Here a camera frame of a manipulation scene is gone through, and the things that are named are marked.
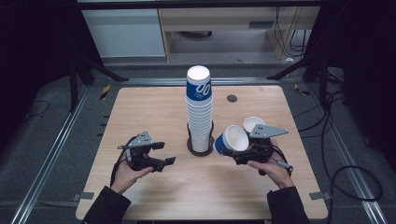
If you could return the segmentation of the white cabinet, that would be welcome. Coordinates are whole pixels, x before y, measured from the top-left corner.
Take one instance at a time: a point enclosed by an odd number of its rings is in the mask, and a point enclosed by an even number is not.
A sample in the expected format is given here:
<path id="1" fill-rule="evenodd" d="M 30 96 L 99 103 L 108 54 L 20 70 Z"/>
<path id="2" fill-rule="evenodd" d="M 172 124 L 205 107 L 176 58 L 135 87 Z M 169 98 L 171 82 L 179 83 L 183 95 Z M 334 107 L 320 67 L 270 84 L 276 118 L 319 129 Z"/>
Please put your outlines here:
<path id="1" fill-rule="evenodd" d="M 102 58 L 165 55 L 156 9 L 83 10 L 82 13 Z"/>

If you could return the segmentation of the person's left hand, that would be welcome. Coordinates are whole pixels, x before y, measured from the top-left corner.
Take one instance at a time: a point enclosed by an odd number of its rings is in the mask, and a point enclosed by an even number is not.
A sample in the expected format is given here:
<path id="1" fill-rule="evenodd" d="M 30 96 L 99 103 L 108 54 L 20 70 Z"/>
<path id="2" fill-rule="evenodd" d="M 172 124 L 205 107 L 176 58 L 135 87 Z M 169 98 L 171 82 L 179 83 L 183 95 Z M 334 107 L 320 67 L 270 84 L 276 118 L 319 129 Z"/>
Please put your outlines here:
<path id="1" fill-rule="evenodd" d="M 148 175 L 152 171 L 152 167 L 140 171 L 132 170 L 127 163 L 125 153 L 122 153 L 120 160 L 116 162 L 116 173 L 114 174 L 114 181 L 110 184 L 110 188 L 118 194 L 122 194 L 139 178 Z"/>

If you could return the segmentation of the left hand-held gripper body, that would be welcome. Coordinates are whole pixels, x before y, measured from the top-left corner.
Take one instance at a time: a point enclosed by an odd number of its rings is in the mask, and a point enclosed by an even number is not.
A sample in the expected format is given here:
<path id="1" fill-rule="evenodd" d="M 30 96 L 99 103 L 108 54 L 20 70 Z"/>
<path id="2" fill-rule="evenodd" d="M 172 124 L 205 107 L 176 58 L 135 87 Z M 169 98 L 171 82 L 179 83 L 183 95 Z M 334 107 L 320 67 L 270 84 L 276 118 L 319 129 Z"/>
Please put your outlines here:
<path id="1" fill-rule="evenodd" d="M 156 168 L 156 163 L 149 156 L 153 141 L 148 132 L 142 132 L 132 137 L 126 144 L 125 153 L 128 166 L 134 171 L 145 168 Z"/>

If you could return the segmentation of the metal floor rail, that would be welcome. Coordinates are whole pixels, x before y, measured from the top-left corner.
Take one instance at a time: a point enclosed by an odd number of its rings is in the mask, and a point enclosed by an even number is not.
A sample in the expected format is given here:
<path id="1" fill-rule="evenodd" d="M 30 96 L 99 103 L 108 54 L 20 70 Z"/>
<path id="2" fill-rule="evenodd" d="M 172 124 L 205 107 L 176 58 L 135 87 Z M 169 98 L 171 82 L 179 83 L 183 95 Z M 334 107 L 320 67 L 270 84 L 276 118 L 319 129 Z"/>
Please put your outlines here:
<path id="1" fill-rule="evenodd" d="M 184 86 L 186 78 L 130 78 L 122 81 L 122 85 L 133 87 L 165 87 Z M 211 83 L 215 86 L 240 86 L 240 85 L 276 85 L 278 80 L 266 77 L 212 77 Z"/>
<path id="2" fill-rule="evenodd" d="M 332 94 L 327 93 L 327 107 L 324 108 L 319 101 L 318 88 L 309 84 L 308 89 L 310 90 L 320 113 L 325 119 L 320 134 L 320 149 L 326 176 L 329 177 L 331 181 L 331 192 L 333 192 L 335 189 L 338 189 L 335 184 L 336 177 L 342 172 L 346 172 L 356 194 L 352 195 L 346 193 L 344 190 L 341 190 L 341 193 L 348 198 L 360 201 L 372 224 L 389 224 L 382 209 L 379 206 L 379 203 L 377 202 L 383 193 L 381 183 L 372 173 L 357 165 L 357 163 L 351 157 L 344 140 L 333 123 L 331 106 L 333 103 L 333 98 L 337 95 L 337 92 Z M 336 152 L 343 163 L 343 165 L 338 168 L 333 175 L 329 174 L 325 160 L 324 137 L 326 133 L 332 137 L 332 142 L 335 145 Z"/>
<path id="3" fill-rule="evenodd" d="M 76 108 L 68 113 L 62 129 L 59 131 L 54 143 L 52 144 L 46 159 L 43 161 L 33 184 L 25 194 L 23 200 L 20 202 L 10 224 L 26 223 L 28 217 L 34 209 L 35 204 L 37 203 L 39 195 L 41 194 L 56 161 L 58 160 L 58 157 L 64 148 L 64 144 L 76 123 L 78 115 L 80 114 L 80 111 L 86 102 L 87 94 L 91 88 L 91 86 L 83 86 L 81 88 L 81 93 L 78 95 Z"/>

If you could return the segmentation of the blue white paper cup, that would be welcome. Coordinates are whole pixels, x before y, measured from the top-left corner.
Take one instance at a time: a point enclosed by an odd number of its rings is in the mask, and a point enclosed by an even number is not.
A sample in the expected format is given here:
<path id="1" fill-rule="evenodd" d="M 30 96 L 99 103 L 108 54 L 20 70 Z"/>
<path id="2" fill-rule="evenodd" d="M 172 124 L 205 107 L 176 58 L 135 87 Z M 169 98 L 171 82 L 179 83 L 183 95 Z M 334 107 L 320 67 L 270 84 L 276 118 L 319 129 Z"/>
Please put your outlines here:
<path id="1" fill-rule="evenodd" d="M 258 117 L 248 117 L 244 120 L 243 128 L 246 133 L 251 133 L 257 124 L 264 125 L 265 122 Z"/>
<path id="2" fill-rule="evenodd" d="M 248 136 L 241 127 L 230 125 L 215 140 L 213 148 L 220 155 L 224 154 L 224 148 L 232 151 L 244 151 L 248 148 Z"/>

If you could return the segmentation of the person's right hand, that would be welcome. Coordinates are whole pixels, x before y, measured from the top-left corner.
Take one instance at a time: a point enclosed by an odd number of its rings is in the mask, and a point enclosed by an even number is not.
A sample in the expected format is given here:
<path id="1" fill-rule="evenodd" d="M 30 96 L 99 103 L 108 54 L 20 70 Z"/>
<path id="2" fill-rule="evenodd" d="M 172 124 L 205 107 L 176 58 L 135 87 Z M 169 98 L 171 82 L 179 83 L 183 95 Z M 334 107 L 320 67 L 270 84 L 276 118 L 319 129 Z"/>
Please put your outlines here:
<path id="1" fill-rule="evenodd" d="M 257 161 L 248 161 L 247 165 L 259 171 L 265 172 L 274 181 L 279 189 L 293 187 L 294 183 L 291 180 L 288 171 L 285 167 L 278 163 L 278 161 L 281 160 L 282 158 L 277 153 L 274 153 L 272 155 L 272 159 L 268 162 L 260 163 Z"/>

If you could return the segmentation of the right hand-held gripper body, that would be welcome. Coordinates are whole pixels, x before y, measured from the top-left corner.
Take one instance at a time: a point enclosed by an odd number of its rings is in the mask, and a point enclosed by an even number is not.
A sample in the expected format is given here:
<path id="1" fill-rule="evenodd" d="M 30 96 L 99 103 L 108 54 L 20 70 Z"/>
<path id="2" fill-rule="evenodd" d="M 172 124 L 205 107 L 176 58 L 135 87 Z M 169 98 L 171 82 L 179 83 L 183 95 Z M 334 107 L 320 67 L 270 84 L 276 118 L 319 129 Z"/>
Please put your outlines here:
<path id="1" fill-rule="evenodd" d="M 273 157 L 274 153 L 285 160 L 283 152 L 271 142 L 271 138 L 288 132 L 287 129 L 256 124 L 248 135 L 249 151 L 252 153 L 250 160 L 266 163 Z"/>

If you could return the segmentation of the black cup holder stand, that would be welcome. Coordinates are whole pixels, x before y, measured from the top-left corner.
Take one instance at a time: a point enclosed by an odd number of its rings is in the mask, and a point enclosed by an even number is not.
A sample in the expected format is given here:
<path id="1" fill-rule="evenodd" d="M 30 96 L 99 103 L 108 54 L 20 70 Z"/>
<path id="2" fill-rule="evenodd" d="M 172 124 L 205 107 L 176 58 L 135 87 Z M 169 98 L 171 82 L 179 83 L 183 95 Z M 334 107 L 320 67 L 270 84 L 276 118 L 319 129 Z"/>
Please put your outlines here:
<path id="1" fill-rule="evenodd" d="M 208 156 L 209 154 L 211 154 L 213 152 L 213 144 L 215 143 L 215 139 L 212 135 L 214 130 L 214 122 L 212 121 L 211 124 L 211 130 L 208 136 L 208 141 L 207 141 L 207 149 L 205 151 L 199 152 L 199 151 L 195 151 L 192 147 L 192 141 L 191 141 L 191 130 L 190 130 L 190 126 L 189 123 L 187 123 L 187 131 L 188 131 L 188 140 L 187 140 L 187 149 L 188 151 L 197 157 L 205 157 Z"/>

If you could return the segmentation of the stack of paper cups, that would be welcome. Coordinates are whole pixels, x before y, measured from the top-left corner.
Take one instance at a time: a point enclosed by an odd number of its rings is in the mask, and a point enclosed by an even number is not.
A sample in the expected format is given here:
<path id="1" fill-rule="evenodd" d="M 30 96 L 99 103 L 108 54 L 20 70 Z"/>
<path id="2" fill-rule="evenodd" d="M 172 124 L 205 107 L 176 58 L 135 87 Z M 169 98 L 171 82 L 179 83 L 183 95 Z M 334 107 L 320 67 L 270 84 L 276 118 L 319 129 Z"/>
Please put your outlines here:
<path id="1" fill-rule="evenodd" d="M 212 86 L 209 69 L 195 65 L 187 72 L 186 104 L 191 130 L 192 147 L 195 151 L 207 149 L 212 124 Z"/>

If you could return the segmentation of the black metal stand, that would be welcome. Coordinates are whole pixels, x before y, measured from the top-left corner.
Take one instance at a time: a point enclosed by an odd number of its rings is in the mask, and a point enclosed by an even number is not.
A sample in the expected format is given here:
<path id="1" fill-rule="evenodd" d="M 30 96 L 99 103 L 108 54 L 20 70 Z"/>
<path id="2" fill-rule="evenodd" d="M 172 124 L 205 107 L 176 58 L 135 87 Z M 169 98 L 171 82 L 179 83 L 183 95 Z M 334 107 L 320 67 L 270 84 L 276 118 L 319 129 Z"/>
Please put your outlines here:
<path id="1" fill-rule="evenodd" d="M 117 82 L 128 81 L 128 78 L 116 75 L 115 73 L 106 69 L 103 65 L 100 65 L 99 63 L 96 63 L 87 57 L 75 57 L 69 64 L 71 112 L 75 111 L 78 106 L 78 77 L 80 77 L 84 85 L 91 85 L 94 82 L 94 77 L 91 73 L 92 69 L 104 74 L 107 77 L 110 77 Z"/>
<path id="2" fill-rule="evenodd" d="M 326 56 L 308 55 L 299 62 L 287 67 L 276 75 L 268 77 L 271 80 L 280 80 L 298 68 L 305 67 L 306 70 L 303 75 L 305 82 L 311 82 L 316 77 L 319 77 L 319 101 L 324 108 L 327 107 L 327 75 L 328 75 L 328 59 Z"/>

